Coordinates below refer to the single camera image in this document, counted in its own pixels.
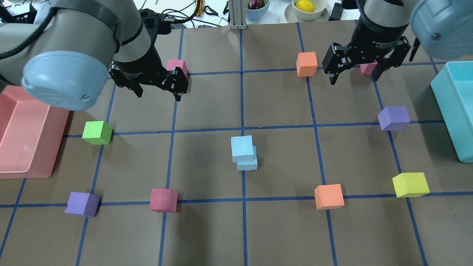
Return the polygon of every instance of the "yellow cube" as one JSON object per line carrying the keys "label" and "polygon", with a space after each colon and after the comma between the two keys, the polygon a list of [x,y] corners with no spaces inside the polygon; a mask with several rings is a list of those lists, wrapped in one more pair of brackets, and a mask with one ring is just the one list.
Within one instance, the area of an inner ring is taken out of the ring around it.
{"label": "yellow cube", "polygon": [[424,173],[402,173],[393,177],[398,198],[420,197],[430,193]]}

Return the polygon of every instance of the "yellow lemon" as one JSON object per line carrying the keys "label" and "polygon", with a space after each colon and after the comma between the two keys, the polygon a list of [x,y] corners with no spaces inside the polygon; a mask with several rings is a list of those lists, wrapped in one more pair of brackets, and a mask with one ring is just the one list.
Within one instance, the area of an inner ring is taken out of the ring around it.
{"label": "yellow lemon", "polygon": [[309,0],[299,0],[299,1],[297,1],[296,2],[296,8],[301,10],[301,11],[308,12],[308,13],[315,12],[314,4]]}

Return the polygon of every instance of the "pink plastic container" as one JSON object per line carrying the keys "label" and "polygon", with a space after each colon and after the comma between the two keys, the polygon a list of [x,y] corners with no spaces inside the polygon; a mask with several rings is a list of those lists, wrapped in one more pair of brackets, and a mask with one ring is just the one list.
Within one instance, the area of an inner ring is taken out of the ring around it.
{"label": "pink plastic container", "polygon": [[68,115],[22,87],[6,87],[0,94],[0,179],[50,177]]}

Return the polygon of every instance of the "turquoise bin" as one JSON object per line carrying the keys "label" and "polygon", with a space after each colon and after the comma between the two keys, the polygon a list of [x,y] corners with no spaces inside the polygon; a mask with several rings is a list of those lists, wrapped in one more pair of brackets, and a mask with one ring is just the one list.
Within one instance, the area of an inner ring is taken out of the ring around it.
{"label": "turquoise bin", "polygon": [[461,162],[473,162],[473,61],[448,62],[431,83]]}

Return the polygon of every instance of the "white plate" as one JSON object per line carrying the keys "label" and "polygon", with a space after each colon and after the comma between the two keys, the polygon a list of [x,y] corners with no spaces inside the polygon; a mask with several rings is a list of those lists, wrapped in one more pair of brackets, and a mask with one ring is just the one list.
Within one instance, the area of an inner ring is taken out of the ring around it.
{"label": "white plate", "polygon": [[[286,7],[286,10],[284,11],[284,16],[286,17],[286,21],[288,23],[307,22],[305,20],[301,20],[298,17],[296,17],[296,14],[294,14],[292,9],[293,9],[292,3],[290,3],[288,7]],[[322,11],[322,14],[320,14],[320,17],[312,21],[328,21],[328,18],[329,18],[329,14],[328,14],[327,8],[324,8],[324,10]]]}

